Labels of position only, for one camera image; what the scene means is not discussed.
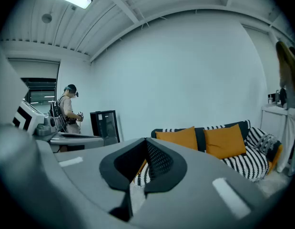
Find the mustard yellow cushion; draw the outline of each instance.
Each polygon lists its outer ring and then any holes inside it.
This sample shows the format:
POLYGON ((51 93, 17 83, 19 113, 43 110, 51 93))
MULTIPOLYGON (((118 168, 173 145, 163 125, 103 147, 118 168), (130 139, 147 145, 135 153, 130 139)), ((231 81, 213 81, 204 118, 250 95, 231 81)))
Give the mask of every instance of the mustard yellow cushion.
POLYGON ((157 139, 198 150, 194 126, 179 132, 156 132, 156 136, 157 139))
POLYGON ((238 124, 229 128, 203 130, 203 132, 208 154, 223 159, 246 153, 238 124))

